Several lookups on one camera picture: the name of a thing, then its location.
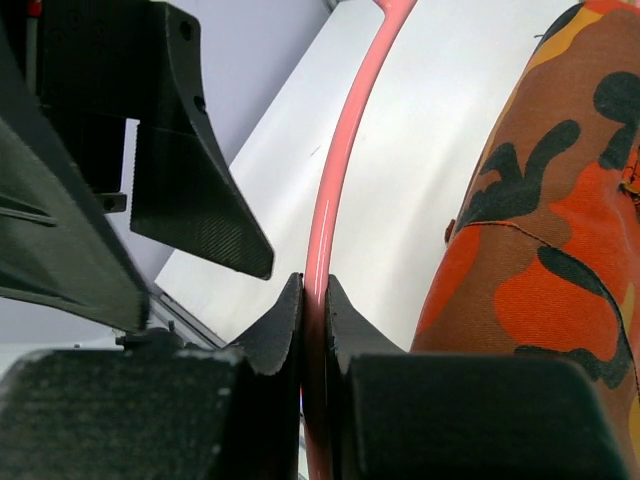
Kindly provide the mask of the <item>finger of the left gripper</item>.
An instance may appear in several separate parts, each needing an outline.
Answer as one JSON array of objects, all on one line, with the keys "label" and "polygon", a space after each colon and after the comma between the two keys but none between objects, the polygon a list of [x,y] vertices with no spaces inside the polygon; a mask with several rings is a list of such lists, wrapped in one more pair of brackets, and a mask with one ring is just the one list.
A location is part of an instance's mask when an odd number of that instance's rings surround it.
[{"label": "finger of the left gripper", "polygon": [[167,2],[146,11],[150,99],[137,127],[132,231],[267,280],[274,251],[221,153],[205,101],[199,21]]},{"label": "finger of the left gripper", "polygon": [[145,327],[146,283],[96,194],[40,111],[1,25],[1,294],[127,332]]}]

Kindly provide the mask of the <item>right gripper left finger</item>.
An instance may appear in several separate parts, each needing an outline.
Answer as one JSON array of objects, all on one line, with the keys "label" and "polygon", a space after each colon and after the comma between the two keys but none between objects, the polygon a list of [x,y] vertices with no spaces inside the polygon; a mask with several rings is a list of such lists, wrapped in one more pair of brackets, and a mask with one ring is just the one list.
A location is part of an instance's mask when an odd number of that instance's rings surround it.
[{"label": "right gripper left finger", "polygon": [[164,329],[37,350],[1,381],[5,479],[294,479],[302,278],[229,345]]}]

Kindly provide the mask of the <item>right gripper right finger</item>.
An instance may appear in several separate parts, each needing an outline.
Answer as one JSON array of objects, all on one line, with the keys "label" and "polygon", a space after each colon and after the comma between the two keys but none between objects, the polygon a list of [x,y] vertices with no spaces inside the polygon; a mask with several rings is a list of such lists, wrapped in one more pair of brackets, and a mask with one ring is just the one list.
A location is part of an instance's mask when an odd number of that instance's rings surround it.
[{"label": "right gripper right finger", "polygon": [[580,368],[545,357],[409,354],[326,295],[326,385],[337,479],[626,479]]}]

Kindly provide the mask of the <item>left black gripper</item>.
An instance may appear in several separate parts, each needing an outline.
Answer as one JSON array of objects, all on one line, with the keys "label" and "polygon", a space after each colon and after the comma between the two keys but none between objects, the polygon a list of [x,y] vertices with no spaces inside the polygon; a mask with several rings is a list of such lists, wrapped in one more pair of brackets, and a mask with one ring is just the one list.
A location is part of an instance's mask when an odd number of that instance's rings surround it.
[{"label": "left black gripper", "polygon": [[154,1],[1,4],[27,88],[96,194],[121,190],[127,120],[156,114],[163,9]]}]

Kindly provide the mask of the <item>pink plastic hanger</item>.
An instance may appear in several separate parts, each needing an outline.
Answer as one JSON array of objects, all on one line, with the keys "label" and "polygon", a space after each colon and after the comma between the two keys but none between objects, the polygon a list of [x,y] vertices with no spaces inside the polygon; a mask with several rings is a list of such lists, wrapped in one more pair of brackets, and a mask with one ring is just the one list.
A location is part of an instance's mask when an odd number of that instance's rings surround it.
[{"label": "pink plastic hanger", "polygon": [[311,479],[332,475],[326,400],[326,297],[338,210],[356,134],[386,57],[413,0],[378,1],[384,20],[357,71],[339,116],[319,183],[303,275],[304,362],[301,377],[306,458]]}]

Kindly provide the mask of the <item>orange camouflage trousers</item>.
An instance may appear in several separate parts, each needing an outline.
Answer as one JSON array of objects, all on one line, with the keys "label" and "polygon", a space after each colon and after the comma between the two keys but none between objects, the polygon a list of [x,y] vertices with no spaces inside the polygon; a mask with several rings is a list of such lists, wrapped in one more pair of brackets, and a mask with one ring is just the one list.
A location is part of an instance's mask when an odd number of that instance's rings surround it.
[{"label": "orange camouflage trousers", "polygon": [[558,355],[639,474],[639,10],[547,30],[475,167],[411,348]]}]

